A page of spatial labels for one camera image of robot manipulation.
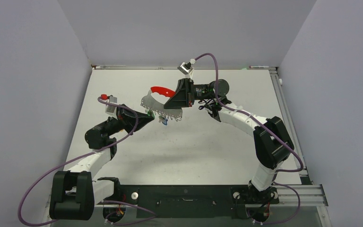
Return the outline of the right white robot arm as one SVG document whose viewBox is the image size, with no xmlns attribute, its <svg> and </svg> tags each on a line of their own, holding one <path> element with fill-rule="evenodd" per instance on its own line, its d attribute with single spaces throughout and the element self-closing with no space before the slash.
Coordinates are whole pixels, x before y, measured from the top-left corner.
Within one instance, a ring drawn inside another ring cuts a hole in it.
<svg viewBox="0 0 363 227">
<path fill-rule="evenodd" d="M 164 88 L 160 94 L 168 98 L 165 109 L 180 110 L 200 101 L 200 108 L 206 109 L 213 119 L 253 137 L 259 166 L 250 181 L 248 196 L 253 202 L 261 202 L 266 198 L 267 189 L 274 182 L 277 170 L 294 150 L 294 145 L 279 117 L 260 117 L 243 110 L 227 99 L 229 89 L 224 79 L 209 84 L 194 84 L 192 79 L 180 79 L 175 91 Z"/>
</svg>

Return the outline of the red-handled metal key holder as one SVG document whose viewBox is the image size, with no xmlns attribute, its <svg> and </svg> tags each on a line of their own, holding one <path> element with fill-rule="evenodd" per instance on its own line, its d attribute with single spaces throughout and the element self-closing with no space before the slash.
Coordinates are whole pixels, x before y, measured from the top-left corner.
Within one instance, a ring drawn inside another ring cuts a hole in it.
<svg viewBox="0 0 363 227">
<path fill-rule="evenodd" d="M 142 97 L 140 105 L 146 109 L 146 112 L 149 110 L 154 112 L 154 114 L 159 116 L 163 116 L 168 120 L 175 120 L 176 122 L 182 120 L 182 109 L 165 109 L 164 104 L 159 102 L 153 97 L 153 94 L 157 93 L 161 96 L 171 98 L 175 95 L 175 92 L 166 87 L 154 86 L 148 90 L 147 95 Z"/>
</svg>

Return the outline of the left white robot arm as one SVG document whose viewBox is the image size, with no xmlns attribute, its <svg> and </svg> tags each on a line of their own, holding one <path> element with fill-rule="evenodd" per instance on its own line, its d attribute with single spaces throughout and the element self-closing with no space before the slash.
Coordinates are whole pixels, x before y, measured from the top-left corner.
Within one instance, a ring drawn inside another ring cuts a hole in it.
<svg viewBox="0 0 363 227">
<path fill-rule="evenodd" d="M 122 105 L 109 106 L 105 111 L 107 120 L 89 129 L 85 141 L 92 154 L 82 158 L 66 171 L 55 173 L 52 182 L 49 215 L 51 219 L 88 220 L 94 207 L 102 200 L 117 203 L 122 197 L 116 177 L 93 178 L 110 162 L 117 152 L 114 134 L 125 130 L 132 134 L 154 120 L 154 114 L 135 112 Z"/>
</svg>

